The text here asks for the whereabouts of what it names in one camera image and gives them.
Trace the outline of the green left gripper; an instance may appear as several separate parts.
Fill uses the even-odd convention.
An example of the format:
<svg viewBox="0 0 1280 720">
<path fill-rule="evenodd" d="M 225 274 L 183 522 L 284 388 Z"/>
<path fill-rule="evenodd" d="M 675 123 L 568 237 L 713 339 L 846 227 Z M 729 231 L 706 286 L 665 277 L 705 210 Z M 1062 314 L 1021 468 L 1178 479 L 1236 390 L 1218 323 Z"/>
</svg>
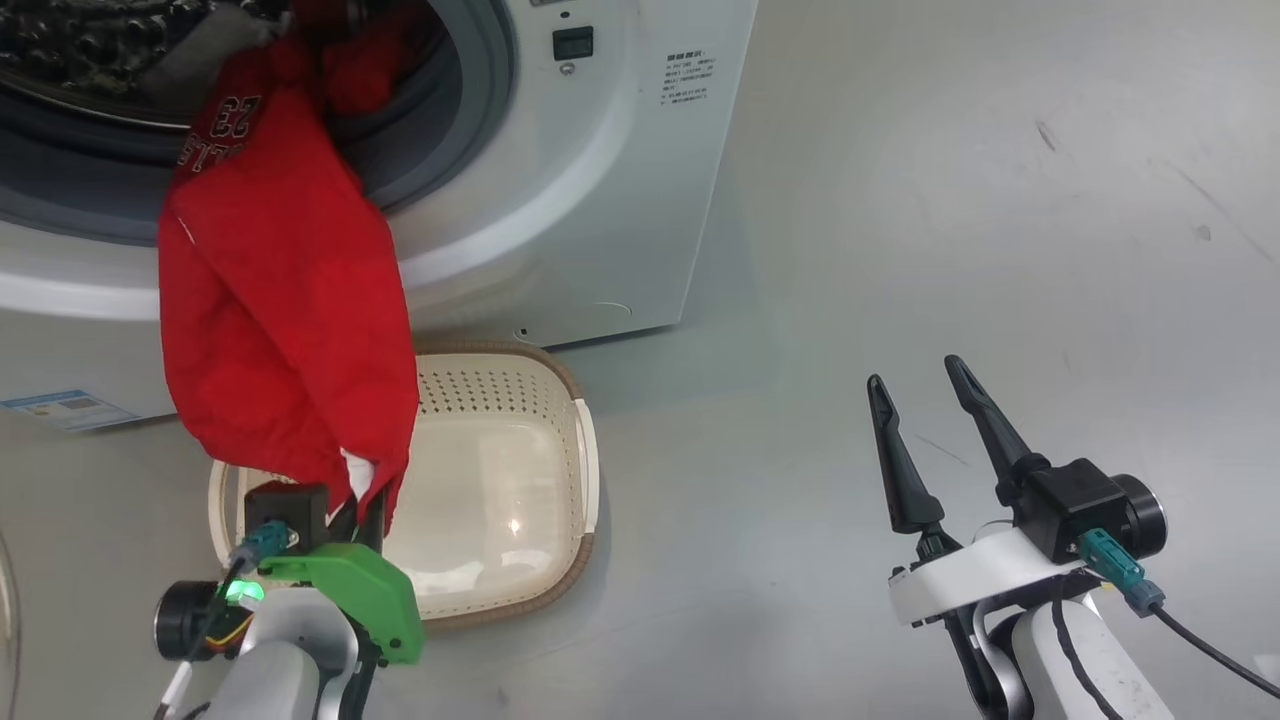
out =
<svg viewBox="0 0 1280 720">
<path fill-rule="evenodd" d="M 362 520 L 362 544 L 349 543 L 358 534 L 358 501 L 344 501 L 328 520 L 328 542 L 306 555 L 265 559 L 260 571 L 279 582 L 302 583 L 333 602 L 360 624 L 390 665 L 415 665 L 425 643 L 412 582 L 384 559 L 387 489 L 367 503 Z"/>
</svg>

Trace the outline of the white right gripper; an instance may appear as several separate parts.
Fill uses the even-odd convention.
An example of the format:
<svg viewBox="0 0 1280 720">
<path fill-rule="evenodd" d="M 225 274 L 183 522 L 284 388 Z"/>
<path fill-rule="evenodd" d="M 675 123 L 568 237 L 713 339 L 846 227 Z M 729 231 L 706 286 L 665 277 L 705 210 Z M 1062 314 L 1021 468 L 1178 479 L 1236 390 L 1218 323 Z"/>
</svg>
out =
<svg viewBox="0 0 1280 720">
<path fill-rule="evenodd" d="M 961 407 L 972 416 L 995 469 L 998 501 L 1019 501 L 1025 478 L 1050 466 L 1033 452 L 957 355 L 943 365 Z M 945 519 L 941 502 L 925 488 L 905 441 L 900 415 L 879 375 L 867 379 L 876 450 L 891 528 L 925 533 Z M 1083 568 L 1080 559 L 1056 564 L 1019 528 L 1006 528 L 941 559 L 890 578 L 890 602 L 900 625 L 911 625 L 982 600 L 1018 591 Z"/>
</svg>

